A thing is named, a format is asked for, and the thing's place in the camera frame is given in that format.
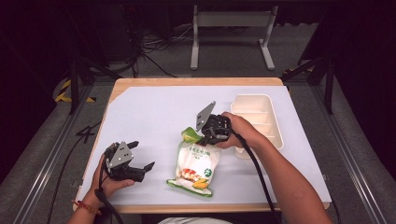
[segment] white paper sheet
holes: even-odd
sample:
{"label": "white paper sheet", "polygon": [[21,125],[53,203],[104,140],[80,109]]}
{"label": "white paper sheet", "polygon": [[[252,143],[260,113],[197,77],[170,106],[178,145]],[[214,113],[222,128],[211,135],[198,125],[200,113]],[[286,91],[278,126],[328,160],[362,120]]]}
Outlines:
{"label": "white paper sheet", "polygon": [[[166,184],[166,179],[176,177],[180,133],[189,126],[195,128],[196,115],[212,101],[217,102],[213,114],[231,111],[231,103],[237,94],[266,94],[271,98],[284,141],[280,152],[310,181],[320,199],[329,203],[329,191],[289,92],[283,86],[129,88],[108,106],[77,199],[81,200],[90,188],[92,174],[102,153],[111,143],[139,141],[139,146],[132,150],[134,159],[130,166],[142,168],[152,161],[155,165],[146,173],[142,183],[116,192],[110,199],[114,205],[265,203],[262,185],[252,161],[236,158],[233,149],[223,150],[221,154],[209,186],[214,191],[212,198],[203,198]],[[276,202],[266,175],[265,179],[271,198]]]}

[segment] food package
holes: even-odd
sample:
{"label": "food package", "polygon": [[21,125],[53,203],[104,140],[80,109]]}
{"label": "food package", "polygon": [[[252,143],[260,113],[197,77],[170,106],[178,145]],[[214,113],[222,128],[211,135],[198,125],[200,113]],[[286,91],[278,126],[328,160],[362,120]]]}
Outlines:
{"label": "food package", "polygon": [[199,139],[199,135],[183,135],[183,141],[178,146],[176,178],[168,179],[166,183],[204,197],[212,197],[213,191],[209,184],[219,163],[221,149],[211,145],[200,146],[196,144]]}

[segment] metal stand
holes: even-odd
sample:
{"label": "metal stand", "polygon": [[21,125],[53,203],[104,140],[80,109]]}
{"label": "metal stand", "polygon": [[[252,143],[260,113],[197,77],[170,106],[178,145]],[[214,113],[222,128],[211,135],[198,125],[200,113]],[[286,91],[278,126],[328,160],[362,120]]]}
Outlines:
{"label": "metal stand", "polygon": [[259,39],[262,55],[269,70],[274,70],[275,66],[268,50],[268,42],[276,18],[277,7],[272,11],[202,11],[198,12],[194,6],[193,15],[193,43],[191,53],[191,70],[198,69],[199,39],[198,27],[220,27],[220,26],[262,26],[265,27],[265,37]]}
{"label": "metal stand", "polygon": [[90,67],[93,67],[105,75],[115,79],[118,79],[121,76],[106,69],[98,63],[81,56],[78,49],[78,36],[75,35],[77,28],[70,24],[72,22],[70,22],[70,15],[68,14],[66,7],[49,5],[47,7],[47,12],[49,14],[49,18],[52,18],[53,29],[58,33],[60,44],[63,47],[64,52],[67,54],[70,63],[72,106],[69,114],[73,115],[79,104],[78,81],[81,79],[85,86],[92,85],[94,82],[94,76],[90,71]]}
{"label": "metal stand", "polygon": [[307,82],[311,86],[317,86],[320,81],[323,79],[325,75],[326,77],[326,89],[324,95],[324,104],[329,114],[332,114],[332,84],[333,84],[333,64],[332,60],[324,59],[324,58],[317,58],[308,63],[305,63],[296,69],[292,70],[291,72],[287,73],[280,79],[282,81],[287,81],[292,77],[295,77],[301,74],[304,70],[315,66],[312,70],[311,75],[309,75]]}

